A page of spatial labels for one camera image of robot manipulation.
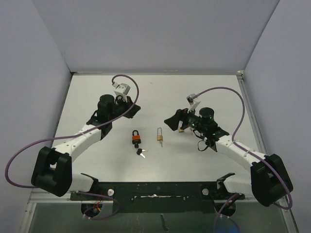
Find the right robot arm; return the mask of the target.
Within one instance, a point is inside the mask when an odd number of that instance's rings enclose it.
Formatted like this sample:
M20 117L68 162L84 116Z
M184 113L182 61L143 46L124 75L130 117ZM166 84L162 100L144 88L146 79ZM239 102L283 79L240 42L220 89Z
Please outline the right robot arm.
M219 178L216 186L219 197L226 199L233 193L244 194L268 207L293 191L281 157L253 151L233 140L214 120L213 109L204 107L198 115L188 109L178 109L164 123L173 131L191 128L207 148L227 156L249 173L248 178L240 178L235 173Z

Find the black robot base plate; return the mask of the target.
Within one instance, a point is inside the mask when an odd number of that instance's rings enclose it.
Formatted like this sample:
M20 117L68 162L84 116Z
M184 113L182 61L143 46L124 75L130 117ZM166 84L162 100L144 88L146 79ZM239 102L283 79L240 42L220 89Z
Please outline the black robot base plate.
M224 203L231 193L216 182L97 182L88 195L73 193L70 200L106 200L108 191L119 213L214 213L214 201Z

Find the long shackle brass padlock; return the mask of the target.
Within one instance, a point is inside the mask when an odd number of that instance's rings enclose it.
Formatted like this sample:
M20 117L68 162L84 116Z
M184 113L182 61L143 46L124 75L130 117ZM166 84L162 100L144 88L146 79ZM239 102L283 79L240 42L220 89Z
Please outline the long shackle brass padlock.
M161 127L157 128L157 137L156 137L156 139L159 142L163 141L163 135L162 135L162 128Z

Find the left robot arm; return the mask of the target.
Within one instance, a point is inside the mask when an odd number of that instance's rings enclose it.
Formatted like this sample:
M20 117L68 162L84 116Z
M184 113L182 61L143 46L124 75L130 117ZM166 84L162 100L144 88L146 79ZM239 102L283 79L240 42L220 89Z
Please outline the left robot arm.
M53 148L43 147L37 156L31 183L58 197L67 192L79 192L89 200L98 196L98 180L84 173L74 173L72 163L90 146L101 141L112 129L118 117L133 118L141 109L129 96L102 95L90 119L74 138Z

